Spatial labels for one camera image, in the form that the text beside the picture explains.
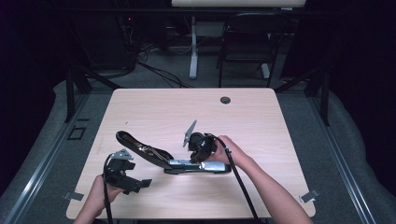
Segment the table top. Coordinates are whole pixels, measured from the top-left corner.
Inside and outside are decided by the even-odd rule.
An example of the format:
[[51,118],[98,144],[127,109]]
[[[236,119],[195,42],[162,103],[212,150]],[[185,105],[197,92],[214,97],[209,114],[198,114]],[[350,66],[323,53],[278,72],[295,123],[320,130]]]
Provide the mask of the table top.
[[[231,102],[223,104],[223,96]],[[297,201],[309,191],[273,90],[119,89],[109,102],[75,190],[85,196],[80,202],[71,201],[67,216],[77,216],[92,181],[103,172],[106,157],[123,149],[116,132],[128,132],[144,144],[187,160],[190,152],[182,146],[184,133],[196,119],[195,132],[229,135]],[[111,204],[114,218],[252,217],[233,173],[167,175],[163,168],[129,152],[136,166],[127,175],[152,182],[139,193],[121,194]],[[241,170],[239,174],[259,217],[269,217],[248,176]],[[315,214],[312,202],[301,205],[309,216]],[[106,212],[100,217],[106,218]]]
[[173,7],[303,7],[305,0],[172,0]]

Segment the silver metal bar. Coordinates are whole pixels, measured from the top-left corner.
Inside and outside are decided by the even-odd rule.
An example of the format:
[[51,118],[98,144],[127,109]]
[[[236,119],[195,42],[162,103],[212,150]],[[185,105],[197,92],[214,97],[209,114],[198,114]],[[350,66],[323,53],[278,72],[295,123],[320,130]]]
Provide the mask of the silver metal bar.
[[319,114],[319,106],[318,101],[315,98],[308,97],[308,102],[314,111],[315,117],[320,124],[320,127],[324,134],[326,135],[331,149],[332,158],[337,166],[338,171],[340,172],[340,176],[342,177],[344,184],[346,186],[346,190],[349,193],[349,196],[355,205],[355,208],[358,212],[359,217],[361,218],[361,223],[377,223],[373,214],[370,211],[370,208],[367,202],[364,199],[364,196],[361,192],[361,188],[356,182],[352,172],[347,165],[347,162],[344,158],[344,155],[337,144],[337,141],[332,134],[332,129],[329,126],[326,126]]
[[47,175],[52,168],[52,165],[55,163],[56,158],[58,157],[61,145],[66,139],[67,134],[70,133],[73,129],[73,124],[76,122],[78,114],[87,103],[89,95],[82,94],[76,103],[76,113],[75,116],[66,123],[57,138],[54,141],[53,146],[47,155],[43,158],[43,160],[38,164],[37,169],[33,173],[30,178],[28,184],[23,190],[21,197],[17,200],[11,212],[8,214],[5,223],[22,223],[24,216],[26,215],[30,205],[32,204],[35,196],[43,185]]

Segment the forearm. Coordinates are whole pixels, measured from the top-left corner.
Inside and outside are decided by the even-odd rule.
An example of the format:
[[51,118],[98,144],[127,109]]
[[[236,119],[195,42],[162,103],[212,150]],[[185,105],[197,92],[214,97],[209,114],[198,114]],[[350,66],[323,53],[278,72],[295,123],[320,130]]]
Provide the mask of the forearm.
[[89,224],[102,214],[102,210],[83,207],[73,222],[74,224]]
[[299,203],[250,157],[240,168],[249,176],[276,223],[312,223]]

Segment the hand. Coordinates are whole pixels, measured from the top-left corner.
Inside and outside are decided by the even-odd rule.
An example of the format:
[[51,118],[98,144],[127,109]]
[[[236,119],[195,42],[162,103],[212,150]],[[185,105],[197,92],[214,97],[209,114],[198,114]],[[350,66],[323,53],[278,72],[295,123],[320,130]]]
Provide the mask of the hand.
[[[82,206],[82,209],[74,223],[92,223],[96,217],[102,214],[102,211],[105,208],[104,191],[103,177],[98,175],[94,179],[87,201]],[[119,189],[107,184],[108,200],[112,203],[123,191],[124,189]]]
[[[222,135],[219,139],[223,141],[225,146],[230,150],[233,162],[236,166],[243,166],[246,162],[252,160],[230,137]],[[225,153],[224,147],[221,145],[219,140],[215,141],[218,150],[207,158],[207,161],[222,161],[226,164],[230,164],[227,154]]]

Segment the gray carpet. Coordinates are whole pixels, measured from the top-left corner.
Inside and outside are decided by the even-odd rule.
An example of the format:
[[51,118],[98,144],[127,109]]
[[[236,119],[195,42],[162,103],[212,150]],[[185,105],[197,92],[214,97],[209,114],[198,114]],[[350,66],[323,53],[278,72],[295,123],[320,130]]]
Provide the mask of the gray carpet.
[[[284,60],[281,54],[279,61]],[[147,64],[161,68],[177,75],[184,83],[194,87],[217,87],[216,46],[200,47],[198,78],[190,80],[190,53],[175,54],[172,51],[151,51]],[[280,74],[280,63],[276,74]],[[161,77],[154,75],[142,66],[129,75],[112,78],[112,81],[125,88],[170,88]],[[67,191],[74,191],[79,174],[88,156],[93,139],[101,119],[105,113],[111,90],[102,83],[91,79],[94,90],[87,97],[78,95],[82,103],[81,109],[70,124],[64,124],[65,119],[65,85],[61,83],[55,88],[57,99],[42,133],[37,138],[26,162],[15,179],[0,199],[2,223],[6,222],[9,212],[20,198],[23,189],[34,174],[35,168],[53,148],[57,136],[63,130],[76,127],[84,128],[85,133],[80,140],[64,140],[59,145],[59,154],[40,186],[32,204],[29,204],[26,214],[22,214],[22,223],[71,223],[65,216],[68,201],[63,198]],[[283,82],[274,78],[273,88]],[[357,210],[351,201],[347,188],[339,170],[334,164],[330,153],[329,142],[315,117],[315,108],[302,94],[304,83],[299,84],[287,93],[277,95],[288,125],[291,139],[296,148],[304,175],[310,189],[317,189],[321,195],[315,201],[317,209],[313,217],[315,223],[361,223]],[[359,130],[348,116],[342,104],[331,95],[329,109],[332,132],[342,149],[354,176],[356,177],[366,200],[375,215],[377,222],[395,223],[396,200],[385,191],[375,180],[375,176],[364,159],[364,144]],[[122,220],[120,223],[131,223]],[[200,220],[200,221],[140,221],[140,223],[230,223],[230,220]],[[234,220],[235,223],[248,223],[248,220]]]

